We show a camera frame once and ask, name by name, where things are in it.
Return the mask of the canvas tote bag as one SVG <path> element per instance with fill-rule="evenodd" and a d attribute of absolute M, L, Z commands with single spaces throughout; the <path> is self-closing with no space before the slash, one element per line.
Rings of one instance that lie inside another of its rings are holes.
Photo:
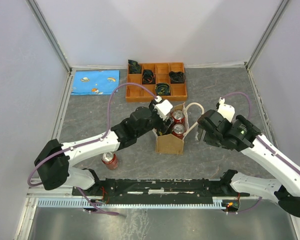
<path fill-rule="evenodd" d="M 184 113 L 185 121 L 184 121 L 184 127 L 185 127 L 185 133 L 183 134 L 183 139 L 180 139 L 176 136 L 174 136 L 172 133 L 162 136 L 157 136 L 155 133 L 155 129 L 152 131 L 155 135 L 155 152 L 160 154 L 172 154 L 172 155 L 182 155 L 184 152 L 184 144 L 185 144 L 185 138 L 186 136 L 195 128 L 198 126 L 198 123 L 195 122 L 191 126 L 189 125 L 189 119 L 188 119 L 188 110 L 190 107 L 197 106 L 200 109 L 200 113 L 203 114 L 205 112 L 204 107 L 197 103 L 197 102 L 191 102 L 187 106 L 185 104 L 180 104 L 171 110 L 170 114 L 174 110 L 181 110 Z"/>

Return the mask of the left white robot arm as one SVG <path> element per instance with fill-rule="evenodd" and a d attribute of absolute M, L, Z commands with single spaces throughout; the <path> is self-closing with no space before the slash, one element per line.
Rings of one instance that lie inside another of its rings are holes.
<path fill-rule="evenodd" d="M 85 190 L 89 195 L 96 195 L 101 189 L 97 174 L 92 169 L 79 169 L 75 165 L 100 154 L 128 148 L 153 129 L 168 128 L 172 122 L 172 108 L 168 102 L 152 107 L 138 107 L 108 132 L 76 142 L 50 140 L 34 161 L 44 189 L 50 191 L 67 185 Z"/>

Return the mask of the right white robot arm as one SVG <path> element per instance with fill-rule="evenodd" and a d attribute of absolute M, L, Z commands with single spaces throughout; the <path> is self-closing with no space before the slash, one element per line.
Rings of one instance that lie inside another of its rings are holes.
<path fill-rule="evenodd" d="M 226 196 L 234 192 L 272 200 L 290 215 L 300 218 L 300 166 L 278 150 L 242 115 L 230 122 L 216 110 L 208 110 L 197 120 L 199 138 L 210 146 L 235 150 L 266 169 L 272 179 L 247 176 L 233 171 L 219 183 Z"/>

